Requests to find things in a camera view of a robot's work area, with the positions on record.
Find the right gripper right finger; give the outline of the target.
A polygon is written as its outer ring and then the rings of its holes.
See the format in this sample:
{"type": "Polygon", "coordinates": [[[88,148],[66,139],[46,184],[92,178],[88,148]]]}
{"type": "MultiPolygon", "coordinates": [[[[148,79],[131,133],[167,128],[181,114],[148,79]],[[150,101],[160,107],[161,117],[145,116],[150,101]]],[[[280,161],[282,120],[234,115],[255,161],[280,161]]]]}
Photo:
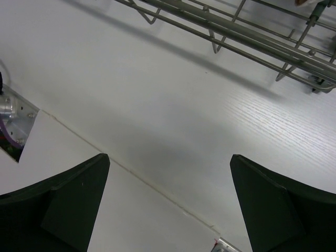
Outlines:
{"type": "Polygon", "coordinates": [[[253,251],[335,251],[335,194],[240,154],[230,170],[253,251]]]}

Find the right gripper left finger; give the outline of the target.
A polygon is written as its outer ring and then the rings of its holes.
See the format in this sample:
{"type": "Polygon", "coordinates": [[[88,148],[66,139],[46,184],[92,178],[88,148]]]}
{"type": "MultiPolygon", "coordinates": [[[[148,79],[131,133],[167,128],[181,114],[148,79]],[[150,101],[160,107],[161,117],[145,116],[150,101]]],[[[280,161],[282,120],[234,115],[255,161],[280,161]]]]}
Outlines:
{"type": "Polygon", "coordinates": [[[101,153],[1,195],[1,251],[87,251],[109,167],[101,153]]]}

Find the flower pattern plate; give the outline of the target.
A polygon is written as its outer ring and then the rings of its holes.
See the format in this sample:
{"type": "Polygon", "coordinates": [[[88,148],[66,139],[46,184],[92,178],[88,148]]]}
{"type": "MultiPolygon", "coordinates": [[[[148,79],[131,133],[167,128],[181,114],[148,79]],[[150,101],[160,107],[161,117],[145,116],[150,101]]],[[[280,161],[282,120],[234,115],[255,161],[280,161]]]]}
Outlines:
{"type": "Polygon", "coordinates": [[[295,0],[295,6],[297,7],[305,7],[313,4],[319,3],[319,0],[295,0]]]}

